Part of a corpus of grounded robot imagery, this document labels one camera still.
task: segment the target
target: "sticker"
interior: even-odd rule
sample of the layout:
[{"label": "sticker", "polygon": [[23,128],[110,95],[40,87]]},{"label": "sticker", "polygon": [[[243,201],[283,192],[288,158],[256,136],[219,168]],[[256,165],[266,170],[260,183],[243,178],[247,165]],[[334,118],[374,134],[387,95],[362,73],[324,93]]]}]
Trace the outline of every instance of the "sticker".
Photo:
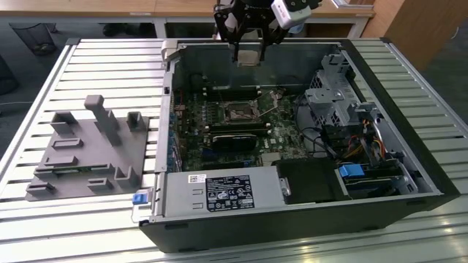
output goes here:
[{"label": "sticker", "polygon": [[131,15],[152,15],[151,13],[131,12]]},{"label": "sticker", "polygon": [[206,182],[207,175],[206,174],[191,174],[188,176],[188,183],[192,184],[195,182]]},{"label": "sticker", "polygon": [[255,208],[248,175],[206,178],[207,209],[210,212]]}]

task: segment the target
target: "metal rail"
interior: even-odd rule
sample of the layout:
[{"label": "metal rail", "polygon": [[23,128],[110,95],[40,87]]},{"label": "metal rail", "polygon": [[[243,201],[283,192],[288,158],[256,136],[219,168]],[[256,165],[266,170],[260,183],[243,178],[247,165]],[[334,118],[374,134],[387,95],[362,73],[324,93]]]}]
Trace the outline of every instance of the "metal rail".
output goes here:
[{"label": "metal rail", "polygon": [[[26,188],[54,131],[52,114],[71,110],[78,119],[91,118],[83,106],[88,94],[106,97],[104,106],[116,117],[140,111],[151,118],[143,187],[155,181],[162,40],[84,39],[66,47],[2,161],[0,262],[423,262],[467,256],[466,125],[392,45],[375,39],[354,43],[452,178],[460,198],[383,230],[183,254],[160,252],[139,231],[131,220],[132,195],[26,201]],[[359,86],[372,100],[366,85]],[[320,226],[311,222],[311,227]]]}]

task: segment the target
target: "white wire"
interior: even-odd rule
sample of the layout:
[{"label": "white wire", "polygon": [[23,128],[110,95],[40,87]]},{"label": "white wire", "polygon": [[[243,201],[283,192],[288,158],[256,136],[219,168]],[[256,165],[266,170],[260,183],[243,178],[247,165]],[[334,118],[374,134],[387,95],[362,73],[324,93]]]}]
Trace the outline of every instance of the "white wire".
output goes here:
[{"label": "white wire", "polygon": [[10,104],[31,104],[31,103],[34,103],[34,101],[6,102],[6,103],[0,103],[0,106],[10,105]]},{"label": "white wire", "polygon": [[451,39],[456,38],[456,35],[459,34],[459,31],[460,31],[460,27],[456,28],[455,35],[452,36]]}]

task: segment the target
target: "table leg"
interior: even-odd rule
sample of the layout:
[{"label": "table leg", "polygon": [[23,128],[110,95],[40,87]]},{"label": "table leg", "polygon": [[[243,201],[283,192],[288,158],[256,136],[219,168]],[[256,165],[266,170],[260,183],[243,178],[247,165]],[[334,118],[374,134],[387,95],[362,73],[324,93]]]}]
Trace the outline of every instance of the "table leg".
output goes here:
[{"label": "table leg", "polygon": [[351,39],[360,38],[367,22],[368,22],[368,18],[356,18],[356,23],[351,27],[348,38]]},{"label": "table leg", "polygon": [[168,35],[166,33],[166,23],[167,23],[166,18],[155,18],[155,20],[154,20],[158,38],[167,38],[168,37]]}]

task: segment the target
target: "trash bin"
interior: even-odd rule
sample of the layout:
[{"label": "trash bin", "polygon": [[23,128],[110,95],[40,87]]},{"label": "trash bin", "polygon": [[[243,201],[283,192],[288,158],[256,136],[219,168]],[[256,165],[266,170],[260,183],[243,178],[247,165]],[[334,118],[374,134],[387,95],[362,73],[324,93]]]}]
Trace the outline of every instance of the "trash bin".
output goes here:
[{"label": "trash bin", "polygon": [[6,60],[0,56],[0,95],[7,94],[19,86],[12,71],[7,65]]},{"label": "trash bin", "polygon": [[35,55],[44,56],[56,51],[46,24],[11,23],[10,26]]}]

